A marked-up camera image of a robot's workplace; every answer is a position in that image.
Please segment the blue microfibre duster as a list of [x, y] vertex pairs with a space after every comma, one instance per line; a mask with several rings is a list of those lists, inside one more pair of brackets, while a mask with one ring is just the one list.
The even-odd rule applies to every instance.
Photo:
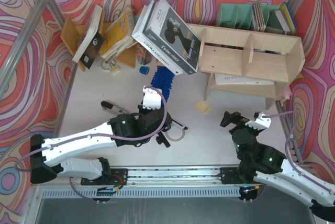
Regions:
[[175, 75], [166, 67], [158, 66], [151, 80], [151, 86], [162, 91], [165, 100], [168, 101]]

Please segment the roll of beige tape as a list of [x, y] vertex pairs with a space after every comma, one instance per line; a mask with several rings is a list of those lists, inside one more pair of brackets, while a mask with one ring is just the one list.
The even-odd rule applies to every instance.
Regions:
[[185, 130], [177, 126], [172, 126], [166, 133], [166, 138], [172, 142], [179, 142], [185, 137]]

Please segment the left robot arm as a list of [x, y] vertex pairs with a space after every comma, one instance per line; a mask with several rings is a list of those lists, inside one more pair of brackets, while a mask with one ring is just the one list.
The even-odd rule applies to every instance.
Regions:
[[33, 135], [30, 138], [30, 181], [41, 184], [64, 176], [104, 184], [112, 177], [108, 160], [104, 157], [85, 160], [79, 155], [123, 145], [140, 147], [152, 135], [170, 129], [171, 123], [170, 114], [163, 108], [140, 108], [137, 113], [120, 114], [90, 130], [66, 137], [52, 139]]

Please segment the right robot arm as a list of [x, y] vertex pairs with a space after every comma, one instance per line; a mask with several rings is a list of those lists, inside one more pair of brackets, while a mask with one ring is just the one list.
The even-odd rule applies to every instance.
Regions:
[[224, 113], [220, 126], [235, 125], [229, 133], [240, 161], [237, 175], [245, 183], [255, 181], [288, 194], [315, 216], [334, 222], [334, 185], [295, 164], [287, 143], [285, 152], [281, 152], [257, 141], [257, 136], [270, 127], [272, 118], [263, 112], [256, 112], [252, 120], [237, 111]]

